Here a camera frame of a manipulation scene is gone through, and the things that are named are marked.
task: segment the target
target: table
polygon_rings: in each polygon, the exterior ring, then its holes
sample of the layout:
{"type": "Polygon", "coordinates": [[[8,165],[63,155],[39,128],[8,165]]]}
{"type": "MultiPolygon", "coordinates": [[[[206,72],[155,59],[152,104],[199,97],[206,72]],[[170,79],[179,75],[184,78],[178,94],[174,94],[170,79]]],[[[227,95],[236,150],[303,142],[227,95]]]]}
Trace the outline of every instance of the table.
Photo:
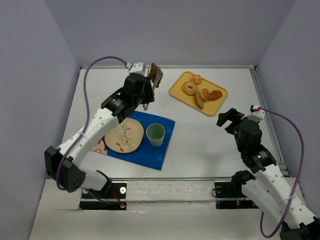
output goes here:
{"type": "MultiPolygon", "coordinates": [[[[84,167],[99,169],[113,179],[129,179],[127,210],[80,210],[80,190],[60,191],[53,180],[47,180],[30,240],[264,239],[259,229],[261,212],[258,209],[217,210],[215,207],[212,179],[230,180],[246,166],[233,136],[216,126],[217,115],[208,117],[169,96],[169,88],[184,71],[200,74],[228,90],[220,113],[230,108],[248,113],[252,104],[259,104],[249,69],[164,68],[160,88],[155,91],[155,102],[147,111],[176,121],[162,170],[90,152],[82,163],[84,167]]],[[[84,72],[82,69],[79,76],[63,141],[73,136],[85,122],[84,72]]],[[[118,68],[89,72],[87,91],[91,114],[122,87],[127,74],[127,70],[118,68]]],[[[262,143],[278,158],[264,121],[260,128],[262,143]]],[[[292,185],[294,178],[287,178],[287,181],[292,185]]],[[[299,189],[296,193],[302,199],[299,189]]],[[[276,224],[265,216],[266,233],[276,224]]],[[[279,234],[272,239],[279,240],[279,234]]]]}
{"type": "MultiPolygon", "coordinates": [[[[221,178],[246,169],[236,143],[224,127],[217,127],[218,114],[213,117],[171,97],[169,88],[185,72],[190,71],[227,89],[228,97],[219,113],[235,108],[248,114],[251,105],[260,104],[249,69],[227,68],[164,68],[163,79],[155,90],[155,102],[149,105],[147,113],[176,121],[162,170],[155,170],[134,163],[89,152],[82,165],[90,170],[100,170],[111,178],[221,178]]],[[[83,127],[86,108],[83,95],[83,77],[80,72],[63,141],[66,141],[83,127]]],[[[128,75],[126,69],[92,69],[87,78],[87,93],[91,116],[101,103],[115,90],[122,87],[128,75]]],[[[263,132],[262,144],[277,159],[272,140],[264,121],[260,124],[263,132]]]]}
{"type": "MultiPolygon", "coordinates": [[[[295,179],[286,178],[292,186],[295,179]]],[[[214,181],[128,181],[127,210],[80,210],[81,190],[46,180],[29,240],[264,240],[259,209],[217,210],[214,181]]],[[[300,199],[299,188],[295,192],[300,199]]],[[[277,222],[264,216],[271,233],[277,222]]],[[[272,240],[279,240],[277,233],[272,240]]]]}

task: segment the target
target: screw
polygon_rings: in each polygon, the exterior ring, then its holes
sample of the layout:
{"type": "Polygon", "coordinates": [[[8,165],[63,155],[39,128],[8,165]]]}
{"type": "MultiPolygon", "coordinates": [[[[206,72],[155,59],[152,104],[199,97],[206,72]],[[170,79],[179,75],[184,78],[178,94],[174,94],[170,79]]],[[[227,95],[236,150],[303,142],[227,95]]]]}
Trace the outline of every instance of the screw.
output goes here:
{"type": "Polygon", "coordinates": [[[120,193],[125,194],[127,192],[127,189],[123,186],[120,188],[120,193]]]}
{"type": "Polygon", "coordinates": [[[215,192],[218,193],[218,194],[222,193],[221,187],[220,187],[220,186],[217,186],[217,187],[215,188],[215,192]]]}

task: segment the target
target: green cup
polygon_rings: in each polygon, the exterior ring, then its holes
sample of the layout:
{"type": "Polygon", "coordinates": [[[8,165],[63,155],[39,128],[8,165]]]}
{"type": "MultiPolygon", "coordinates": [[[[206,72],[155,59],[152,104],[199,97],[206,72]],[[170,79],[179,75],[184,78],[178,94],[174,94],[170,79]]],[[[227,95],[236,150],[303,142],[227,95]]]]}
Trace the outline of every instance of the green cup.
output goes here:
{"type": "Polygon", "coordinates": [[[146,129],[146,136],[149,139],[150,144],[155,148],[160,148],[164,142],[166,130],[164,126],[158,123],[149,125],[146,129]]]}

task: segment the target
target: white enclosure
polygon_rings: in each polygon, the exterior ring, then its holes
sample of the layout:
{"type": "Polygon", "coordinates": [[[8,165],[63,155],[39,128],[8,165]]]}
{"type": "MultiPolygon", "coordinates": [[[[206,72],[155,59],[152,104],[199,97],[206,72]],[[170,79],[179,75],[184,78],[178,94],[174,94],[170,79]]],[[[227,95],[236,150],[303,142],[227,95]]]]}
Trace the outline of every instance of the white enclosure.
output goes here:
{"type": "MultiPolygon", "coordinates": [[[[258,65],[266,106],[302,132],[300,183],[320,217],[319,9],[318,0],[1,1],[0,239],[29,238],[46,178],[43,152],[62,141],[80,67],[106,55],[166,66],[258,65]]],[[[288,123],[272,122],[295,176],[299,139],[288,123]]]]}

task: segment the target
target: plate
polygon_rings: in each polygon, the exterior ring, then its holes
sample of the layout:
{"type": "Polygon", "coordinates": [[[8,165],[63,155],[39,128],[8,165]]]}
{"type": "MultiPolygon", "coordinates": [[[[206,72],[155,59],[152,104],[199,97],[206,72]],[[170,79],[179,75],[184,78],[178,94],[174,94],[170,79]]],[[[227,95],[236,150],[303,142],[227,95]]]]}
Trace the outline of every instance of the plate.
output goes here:
{"type": "Polygon", "coordinates": [[[129,154],[140,146],[144,132],[144,127],[140,122],[132,118],[126,118],[105,135],[105,144],[112,151],[129,154]]]}

